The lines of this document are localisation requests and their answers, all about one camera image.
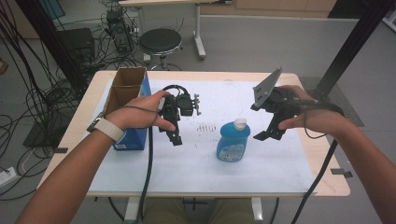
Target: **black stool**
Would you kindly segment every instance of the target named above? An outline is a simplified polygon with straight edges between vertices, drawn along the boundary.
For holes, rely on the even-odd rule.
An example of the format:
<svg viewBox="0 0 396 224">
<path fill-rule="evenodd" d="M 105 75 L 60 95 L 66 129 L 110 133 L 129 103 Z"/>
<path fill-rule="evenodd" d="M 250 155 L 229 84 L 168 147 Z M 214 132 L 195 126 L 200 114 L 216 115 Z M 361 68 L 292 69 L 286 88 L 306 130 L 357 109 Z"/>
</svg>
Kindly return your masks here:
<svg viewBox="0 0 396 224">
<path fill-rule="evenodd" d="M 160 67 L 162 70 L 169 71 L 170 66 L 181 70 L 177 65 L 166 62 L 166 55 L 180 48 L 181 35 L 178 32 L 163 28 L 150 30 L 140 36 L 139 44 L 144 53 L 150 56 L 160 56 L 161 64 L 154 65 L 151 70 Z"/>
</svg>

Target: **bottle cap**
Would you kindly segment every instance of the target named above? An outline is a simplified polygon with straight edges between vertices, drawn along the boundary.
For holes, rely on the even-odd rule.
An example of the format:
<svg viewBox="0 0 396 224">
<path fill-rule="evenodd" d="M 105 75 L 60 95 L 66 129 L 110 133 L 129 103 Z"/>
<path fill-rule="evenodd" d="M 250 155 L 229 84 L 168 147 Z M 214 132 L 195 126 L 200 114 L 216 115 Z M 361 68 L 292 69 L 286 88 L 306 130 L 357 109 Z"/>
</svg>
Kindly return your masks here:
<svg viewBox="0 0 396 224">
<path fill-rule="evenodd" d="M 233 126 L 237 131 L 242 131 L 247 127 L 247 123 L 248 121 L 246 119 L 239 118 L 233 122 Z"/>
</svg>

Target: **person's left hand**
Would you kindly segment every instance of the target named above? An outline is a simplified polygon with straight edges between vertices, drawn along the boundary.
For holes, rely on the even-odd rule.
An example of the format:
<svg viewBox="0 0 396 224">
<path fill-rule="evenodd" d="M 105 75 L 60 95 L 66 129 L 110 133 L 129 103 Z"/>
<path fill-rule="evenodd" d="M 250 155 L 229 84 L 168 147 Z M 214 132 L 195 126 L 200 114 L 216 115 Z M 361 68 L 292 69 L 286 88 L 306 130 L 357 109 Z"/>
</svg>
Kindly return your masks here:
<svg viewBox="0 0 396 224">
<path fill-rule="evenodd" d="M 106 116 L 106 119 L 123 130 L 126 128 L 147 128 L 149 125 L 154 125 L 167 131 L 174 131 L 175 125 L 158 116 L 158 104 L 168 94 L 170 94 L 168 91 L 157 91 L 150 96 L 134 98 L 125 107 L 111 112 Z"/>
</svg>

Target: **hand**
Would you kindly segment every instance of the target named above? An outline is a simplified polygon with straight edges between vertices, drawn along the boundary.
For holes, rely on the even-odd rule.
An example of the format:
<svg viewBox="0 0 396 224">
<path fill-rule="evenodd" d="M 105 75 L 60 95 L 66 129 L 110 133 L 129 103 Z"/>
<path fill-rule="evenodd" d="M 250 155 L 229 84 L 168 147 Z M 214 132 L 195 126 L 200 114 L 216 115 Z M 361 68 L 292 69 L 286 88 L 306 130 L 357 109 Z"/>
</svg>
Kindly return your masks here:
<svg viewBox="0 0 396 224">
<path fill-rule="evenodd" d="M 150 96 L 140 96 L 128 102 L 125 106 L 111 112 L 106 119 L 121 129 L 147 128 L 149 125 L 158 126 L 167 131 L 174 131 L 175 125 L 158 116 L 158 104 L 168 91 L 157 91 Z"/>
<path fill-rule="evenodd" d="M 300 100 L 314 100 L 298 86 L 282 86 L 281 88 L 291 90 Z M 308 109 L 306 115 L 306 128 L 318 133 L 335 135 L 348 122 L 342 115 L 326 109 Z M 279 123 L 278 128 L 280 130 L 302 128 L 304 127 L 304 117 L 305 113 L 302 113 L 295 118 L 283 120 Z"/>
</svg>

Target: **white watch strap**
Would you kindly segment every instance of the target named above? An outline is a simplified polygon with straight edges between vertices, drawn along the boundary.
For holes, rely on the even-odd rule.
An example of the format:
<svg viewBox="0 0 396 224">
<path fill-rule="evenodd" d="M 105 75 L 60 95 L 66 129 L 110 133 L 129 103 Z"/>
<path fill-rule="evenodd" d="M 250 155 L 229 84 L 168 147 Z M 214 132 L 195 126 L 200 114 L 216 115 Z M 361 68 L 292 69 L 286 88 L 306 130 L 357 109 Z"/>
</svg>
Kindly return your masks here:
<svg viewBox="0 0 396 224">
<path fill-rule="evenodd" d="M 117 127 L 112 122 L 106 119 L 100 119 L 98 123 L 95 125 L 95 129 L 101 131 L 102 133 L 107 134 L 114 141 L 118 142 L 124 136 L 124 131 Z"/>
</svg>

